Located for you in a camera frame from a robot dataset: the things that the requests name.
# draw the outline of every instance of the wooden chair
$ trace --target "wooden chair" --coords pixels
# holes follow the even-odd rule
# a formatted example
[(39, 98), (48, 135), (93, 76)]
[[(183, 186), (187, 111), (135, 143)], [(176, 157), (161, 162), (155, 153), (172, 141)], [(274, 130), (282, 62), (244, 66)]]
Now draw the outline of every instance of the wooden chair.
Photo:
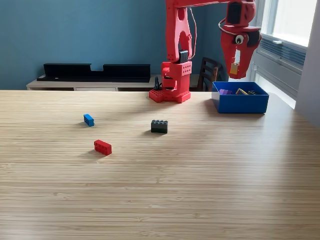
[(213, 82), (217, 81), (219, 72), (222, 70), (222, 64), (210, 58), (204, 57), (202, 59), (198, 86), (197, 88), (191, 89), (191, 91), (203, 92), (205, 83), (205, 91), (212, 92)]

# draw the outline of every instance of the blue bin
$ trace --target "blue bin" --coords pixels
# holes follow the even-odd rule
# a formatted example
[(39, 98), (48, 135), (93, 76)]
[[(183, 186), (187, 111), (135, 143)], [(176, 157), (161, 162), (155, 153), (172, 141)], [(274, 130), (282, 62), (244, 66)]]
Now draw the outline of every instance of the blue bin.
[[(212, 100), (220, 114), (264, 114), (267, 111), (269, 95), (255, 82), (216, 81), (213, 85), (217, 92), (212, 92)], [(232, 95), (221, 95), (220, 89), (232, 91)], [(238, 89), (260, 95), (236, 95)]]

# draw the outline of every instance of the robotic arm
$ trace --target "robotic arm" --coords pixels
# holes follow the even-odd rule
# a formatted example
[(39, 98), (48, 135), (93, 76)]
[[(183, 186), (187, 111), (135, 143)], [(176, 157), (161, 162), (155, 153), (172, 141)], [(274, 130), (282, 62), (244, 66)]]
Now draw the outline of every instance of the robotic arm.
[[(188, 22), (188, 8), (191, 10), (191, 7), (228, 3), (226, 18), (218, 25), (221, 30), (221, 46), (226, 68), (228, 75), (233, 79), (246, 76), (252, 55), (262, 38), (259, 27), (249, 26), (249, 22), (256, 15), (255, 0), (165, 0), (165, 3), (168, 62), (162, 63), (162, 92), (151, 91), (150, 98), (156, 102), (178, 103), (190, 98), (192, 62), (189, 60), (196, 52), (196, 41), (192, 49), (192, 35)], [(239, 62), (236, 62), (237, 50), (240, 51)]]
[[(261, 40), (259, 28), (249, 26), (256, 15), (254, 0), (166, 0), (167, 58), (172, 63), (179, 60), (179, 42), (189, 58), (193, 55), (187, 8), (217, 3), (228, 3), (226, 18), (219, 24), (227, 72), (233, 79), (244, 78)], [(235, 62), (236, 50), (240, 51), (240, 62)]]

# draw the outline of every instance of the blue wall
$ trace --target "blue wall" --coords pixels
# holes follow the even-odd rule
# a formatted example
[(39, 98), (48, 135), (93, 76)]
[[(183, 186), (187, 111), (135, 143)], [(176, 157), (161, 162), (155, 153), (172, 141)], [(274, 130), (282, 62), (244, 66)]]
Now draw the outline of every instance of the blue wall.
[[(212, 7), (193, 9), (195, 74), (203, 56), (221, 59), (220, 12)], [(158, 74), (167, 55), (165, 26), (164, 0), (0, 0), (0, 89), (26, 89), (43, 74), (44, 63), (92, 63), (92, 70), (151, 64)]]
[(221, 31), (218, 23), (227, 16), (227, 4), (212, 4), (205, 6), (203, 34), (203, 57), (211, 58), (223, 65), (222, 78), (227, 78), (227, 69), (224, 52), (221, 47)]

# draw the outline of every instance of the cable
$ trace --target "cable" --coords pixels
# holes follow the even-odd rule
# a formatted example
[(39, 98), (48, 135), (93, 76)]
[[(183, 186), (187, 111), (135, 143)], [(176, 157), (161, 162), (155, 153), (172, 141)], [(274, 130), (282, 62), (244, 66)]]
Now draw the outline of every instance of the cable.
[(194, 22), (194, 43), (193, 43), (193, 53), (192, 53), (192, 56), (188, 59), (188, 60), (191, 60), (194, 58), (194, 56), (196, 55), (196, 45), (197, 45), (197, 23), (196, 23), (196, 20), (195, 20), (195, 16), (192, 12), (192, 9), (191, 7), (188, 7), (190, 12), (191, 12), (191, 16), (192, 16), (192, 19), (193, 19), (193, 22)]
[(221, 27), (221, 24), (222, 23), (224, 23), (226, 21), (226, 19), (224, 18), (224, 19), (222, 19), (219, 23), (218, 23), (218, 26), (219, 26), (219, 28), (220, 28), (220, 30), (222, 31), (222, 32), (224, 32), (224, 33), (226, 33), (226, 34), (230, 34), (230, 35), (238, 35), (238, 34), (236, 34), (236, 33), (233, 33), (233, 32), (230, 32), (230, 31), (227, 31), (227, 30), (224, 30), (222, 27)]

